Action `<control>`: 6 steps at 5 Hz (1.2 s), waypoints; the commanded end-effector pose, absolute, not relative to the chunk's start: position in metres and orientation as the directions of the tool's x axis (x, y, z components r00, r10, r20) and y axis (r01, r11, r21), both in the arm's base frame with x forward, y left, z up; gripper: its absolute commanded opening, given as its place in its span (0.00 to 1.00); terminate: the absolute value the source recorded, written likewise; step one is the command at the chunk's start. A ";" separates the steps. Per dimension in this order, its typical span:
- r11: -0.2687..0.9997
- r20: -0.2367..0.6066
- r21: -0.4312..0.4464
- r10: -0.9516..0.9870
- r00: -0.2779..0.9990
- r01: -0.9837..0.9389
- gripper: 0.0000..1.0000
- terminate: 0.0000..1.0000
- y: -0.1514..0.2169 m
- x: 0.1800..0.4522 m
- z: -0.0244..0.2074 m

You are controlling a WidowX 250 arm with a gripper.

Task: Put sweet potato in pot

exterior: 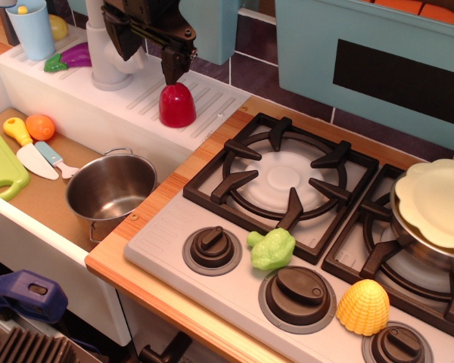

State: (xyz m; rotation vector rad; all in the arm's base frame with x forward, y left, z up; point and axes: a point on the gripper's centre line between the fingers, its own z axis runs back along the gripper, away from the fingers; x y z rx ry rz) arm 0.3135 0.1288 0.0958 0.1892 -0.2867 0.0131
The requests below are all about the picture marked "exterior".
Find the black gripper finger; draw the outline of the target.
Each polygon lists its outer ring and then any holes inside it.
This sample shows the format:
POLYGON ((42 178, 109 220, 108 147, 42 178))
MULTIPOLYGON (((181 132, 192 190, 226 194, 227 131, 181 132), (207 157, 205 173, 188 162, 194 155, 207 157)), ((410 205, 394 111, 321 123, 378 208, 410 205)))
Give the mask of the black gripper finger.
POLYGON ((128 61, 140 49, 142 37, 133 32, 129 20, 105 17, 104 22, 118 55, 128 61))
POLYGON ((197 57, 197 49, 178 51, 164 48, 161 51, 161 66, 167 85, 175 85, 181 76, 190 70, 192 61, 197 57))

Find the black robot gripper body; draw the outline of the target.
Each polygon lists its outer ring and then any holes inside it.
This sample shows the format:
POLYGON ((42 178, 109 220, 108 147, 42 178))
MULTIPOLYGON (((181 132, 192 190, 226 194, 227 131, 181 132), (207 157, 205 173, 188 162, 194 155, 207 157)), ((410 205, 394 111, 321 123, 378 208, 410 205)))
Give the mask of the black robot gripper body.
POLYGON ((103 18, 126 19, 134 33, 162 46, 181 51, 194 47, 196 32, 182 16, 178 1, 104 1, 103 18))

